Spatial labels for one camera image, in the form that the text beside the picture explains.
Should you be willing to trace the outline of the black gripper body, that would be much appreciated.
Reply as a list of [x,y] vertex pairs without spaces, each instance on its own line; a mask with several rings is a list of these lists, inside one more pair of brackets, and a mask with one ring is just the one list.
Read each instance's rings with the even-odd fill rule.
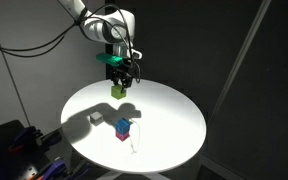
[[113,78],[119,78],[119,83],[122,84],[123,80],[133,79],[136,77],[135,64],[133,62],[126,61],[118,67],[112,68],[111,80]]

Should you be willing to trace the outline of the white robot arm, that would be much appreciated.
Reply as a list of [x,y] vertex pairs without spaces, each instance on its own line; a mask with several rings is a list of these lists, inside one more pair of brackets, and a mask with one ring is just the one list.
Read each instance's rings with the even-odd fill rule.
[[124,96],[135,78],[130,70],[137,65],[136,60],[142,58],[142,53],[133,46],[135,16],[115,4],[102,6],[102,9],[113,7],[115,12],[97,15],[91,12],[82,0],[58,1],[72,16],[86,38],[113,46],[112,54],[100,53],[96,59],[112,67],[112,94]]

